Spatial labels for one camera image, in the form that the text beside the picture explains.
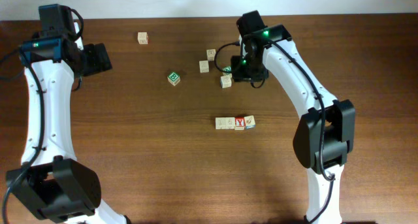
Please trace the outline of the green N wooden block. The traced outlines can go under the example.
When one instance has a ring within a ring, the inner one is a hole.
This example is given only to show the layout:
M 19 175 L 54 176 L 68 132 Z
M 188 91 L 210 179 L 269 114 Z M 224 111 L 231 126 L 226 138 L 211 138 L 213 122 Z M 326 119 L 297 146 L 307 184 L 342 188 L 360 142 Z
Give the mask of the green N wooden block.
M 223 75 L 229 75 L 229 74 L 231 74 L 231 68 L 230 67 L 223 68 Z

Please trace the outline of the wooden block blue side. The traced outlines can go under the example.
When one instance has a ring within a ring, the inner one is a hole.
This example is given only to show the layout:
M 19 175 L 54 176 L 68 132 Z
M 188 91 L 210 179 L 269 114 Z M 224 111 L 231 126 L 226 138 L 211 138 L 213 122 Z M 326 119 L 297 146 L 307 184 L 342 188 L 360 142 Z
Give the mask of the wooden block blue side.
M 220 84 L 222 88 L 229 88 L 232 86 L 232 81 L 231 81 L 231 77 L 230 76 L 222 76 L 220 78 Z

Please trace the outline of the red Y wooden block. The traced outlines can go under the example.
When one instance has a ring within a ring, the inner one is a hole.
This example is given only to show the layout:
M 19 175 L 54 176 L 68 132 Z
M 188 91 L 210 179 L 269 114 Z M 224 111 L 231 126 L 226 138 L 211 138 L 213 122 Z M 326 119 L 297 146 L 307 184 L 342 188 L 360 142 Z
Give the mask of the red Y wooden block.
M 246 121 L 244 117 L 236 117 L 234 119 L 234 129 L 244 130 L 246 128 Z

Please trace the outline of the blue bird picture block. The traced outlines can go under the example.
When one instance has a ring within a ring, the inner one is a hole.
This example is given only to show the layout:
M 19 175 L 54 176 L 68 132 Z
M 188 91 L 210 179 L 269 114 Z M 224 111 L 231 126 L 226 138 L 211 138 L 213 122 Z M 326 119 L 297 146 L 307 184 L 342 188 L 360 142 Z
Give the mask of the blue bird picture block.
M 245 128 L 246 129 L 251 129 L 251 128 L 254 128 L 256 126 L 254 116 L 245 116 L 244 120 L 245 120 Z

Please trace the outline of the wooden block number four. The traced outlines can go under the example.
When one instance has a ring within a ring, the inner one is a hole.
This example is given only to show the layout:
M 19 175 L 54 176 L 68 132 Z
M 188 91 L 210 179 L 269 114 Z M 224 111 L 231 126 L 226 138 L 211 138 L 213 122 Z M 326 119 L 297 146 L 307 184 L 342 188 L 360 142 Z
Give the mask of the wooden block number four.
M 226 126 L 227 129 L 234 129 L 235 128 L 235 118 L 234 117 L 225 118 L 225 126 Z

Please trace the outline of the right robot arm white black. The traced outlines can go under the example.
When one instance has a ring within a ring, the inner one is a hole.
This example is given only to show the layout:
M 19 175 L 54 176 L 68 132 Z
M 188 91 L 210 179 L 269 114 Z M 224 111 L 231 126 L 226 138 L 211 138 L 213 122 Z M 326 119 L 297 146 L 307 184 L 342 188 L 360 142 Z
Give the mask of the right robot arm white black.
M 305 223 L 341 223 L 340 180 L 353 149 L 355 107 L 340 101 L 314 76 L 282 25 L 267 26 L 258 11 L 236 22 L 240 54 L 231 58 L 233 80 L 260 88 L 278 80 L 299 117 L 293 150 L 308 177 Z

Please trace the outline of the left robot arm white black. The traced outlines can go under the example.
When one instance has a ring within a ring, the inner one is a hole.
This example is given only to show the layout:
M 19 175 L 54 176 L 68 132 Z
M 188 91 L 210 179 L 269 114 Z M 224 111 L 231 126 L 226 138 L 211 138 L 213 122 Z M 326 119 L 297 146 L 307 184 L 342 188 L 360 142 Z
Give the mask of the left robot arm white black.
M 17 51 L 29 93 L 28 129 L 19 168 L 6 173 L 14 195 L 37 219 L 119 223 L 129 218 L 102 199 L 98 175 L 77 161 L 71 138 L 71 93 L 112 64 L 104 44 L 84 44 L 84 21 L 70 7 L 39 7 L 42 29 Z

